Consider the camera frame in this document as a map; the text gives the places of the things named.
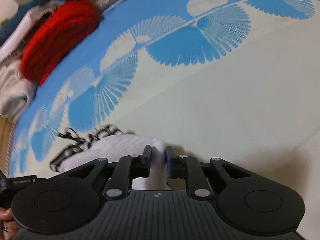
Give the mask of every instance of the folded red garment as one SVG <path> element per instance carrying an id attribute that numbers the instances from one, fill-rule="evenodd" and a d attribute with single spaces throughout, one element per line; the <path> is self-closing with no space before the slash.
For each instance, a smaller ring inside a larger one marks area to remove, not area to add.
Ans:
<path id="1" fill-rule="evenodd" d="M 36 31 L 21 58 L 20 71 L 41 86 L 60 60 L 99 25 L 89 0 L 60 6 Z"/>

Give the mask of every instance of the crumpled white cloth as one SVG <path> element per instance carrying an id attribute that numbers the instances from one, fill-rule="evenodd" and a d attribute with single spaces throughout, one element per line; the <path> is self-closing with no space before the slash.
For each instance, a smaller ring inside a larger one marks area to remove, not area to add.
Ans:
<path id="1" fill-rule="evenodd" d="M 8 67 L 3 67 L 0 83 L 0 116 L 16 122 L 33 100 L 37 84 L 20 76 L 20 60 L 15 60 Z"/>
<path id="2" fill-rule="evenodd" d="M 0 47 L 0 62 L 2 62 L 17 46 L 22 42 L 23 38 L 28 34 L 36 22 L 46 13 L 53 11 L 58 7 L 58 0 L 51 0 L 43 6 L 35 6 L 31 8 L 23 17 L 21 22 L 11 36 Z"/>
<path id="3" fill-rule="evenodd" d="M 117 162 L 123 156 L 141 155 L 146 145 L 152 147 L 152 163 L 148 178 L 137 178 L 132 182 L 132 189 L 167 190 L 165 144 L 159 139 L 143 138 L 132 134 L 112 135 L 97 141 L 84 152 L 76 154 L 61 163 L 60 172 L 69 171 L 97 158 L 107 158 Z"/>

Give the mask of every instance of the wooden bed frame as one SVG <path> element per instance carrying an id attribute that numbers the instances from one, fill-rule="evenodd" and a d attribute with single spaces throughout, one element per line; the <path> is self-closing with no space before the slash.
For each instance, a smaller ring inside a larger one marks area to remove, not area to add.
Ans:
<path id="1" fill-rule="evenodd" d="M 8 162 L 8 149 L 11 145 L 12 131 L 13 126 L 10 121 L 0 117 L 0 170 L 3 173 L 6 171 Z"/>

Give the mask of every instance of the finger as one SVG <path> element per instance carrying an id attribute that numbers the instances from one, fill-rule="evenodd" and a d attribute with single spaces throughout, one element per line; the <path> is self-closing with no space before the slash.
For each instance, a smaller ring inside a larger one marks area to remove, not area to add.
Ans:
<path id="1" fill-rule="evenodd" d="M 20 228 L 18 227 L 15 221 L 7 222 L 5 227 L 6 227 L 6 236 L 9 239 L 13 237 L 20 230 Z"/>
<path id="2" fill-rule="evenodd" d="M 3 222 L 0 221 L 0 240 L 5 240 L 3 232 Z"/>
<path id="3" fill-rule="evenodd" d="M 4 209 L 0 207 L 0 220 L 1 221 L 10 221 L 13 219 L 11 208 Z"/>

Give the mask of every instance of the ribbed black surface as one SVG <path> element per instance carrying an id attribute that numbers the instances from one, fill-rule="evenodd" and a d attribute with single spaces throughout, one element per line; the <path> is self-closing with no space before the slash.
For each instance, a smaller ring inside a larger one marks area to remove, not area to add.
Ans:
<path id="1" fill-rule="evenodd" d="M 302 240 L 296 233 L 253 236 L 226 224 L 207 201 L 180 191 L 138 191 L 109 201 L 88 225 L 60 236 L 21 230 L 12 240 Z"/>

